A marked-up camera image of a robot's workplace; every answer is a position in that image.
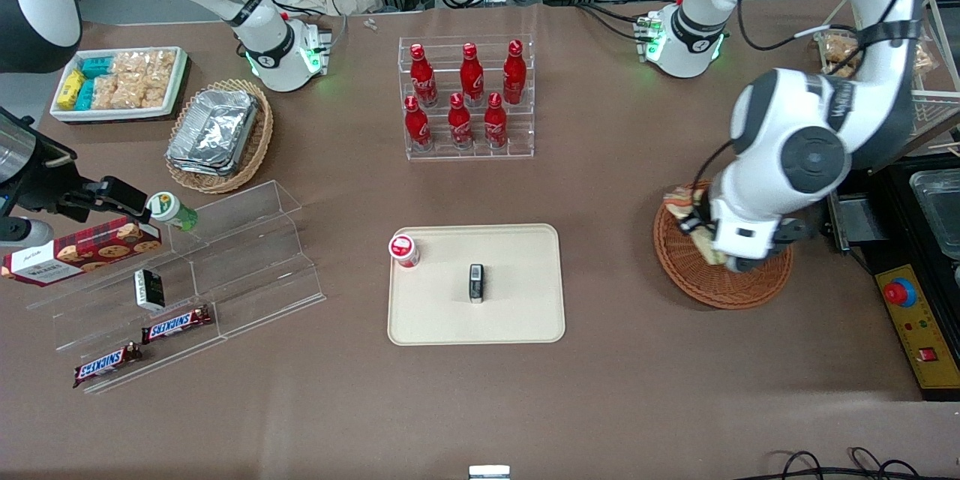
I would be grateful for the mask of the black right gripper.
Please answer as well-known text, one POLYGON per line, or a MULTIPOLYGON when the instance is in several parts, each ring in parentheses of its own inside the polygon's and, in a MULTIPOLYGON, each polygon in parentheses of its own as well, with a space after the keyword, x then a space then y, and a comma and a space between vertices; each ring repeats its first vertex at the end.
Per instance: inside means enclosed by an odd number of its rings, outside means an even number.
POLYGON ((144 206, 147 193, 123 180, 107 175, 97 181, 85 180, 75 163, 77 155, 33 128, 34 119, 2 112, 2 216, 15 206, 31 212, 59 213, 85 223, 91 213, 129 217, 140 223, 151 220, 144 206))

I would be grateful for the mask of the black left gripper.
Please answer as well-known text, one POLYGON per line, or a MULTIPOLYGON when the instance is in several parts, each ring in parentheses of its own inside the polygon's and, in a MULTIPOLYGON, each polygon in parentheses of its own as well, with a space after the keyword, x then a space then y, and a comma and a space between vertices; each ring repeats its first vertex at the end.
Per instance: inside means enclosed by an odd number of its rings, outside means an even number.
MULTIPOLYGON (((695 196, 693 207, 695 217, 683 217, 678 220, 678 228, 685 236, 693 236, 698 233, 707 233, 705 223, 713 223, 711 217, 710 191, 699 190, 695 196)), ((781 220, 775 231, 776 245, 789 245, 798 241, 809 240, 813 237, 813 229, 805 219, 798 217, 785 217, 781 220)))

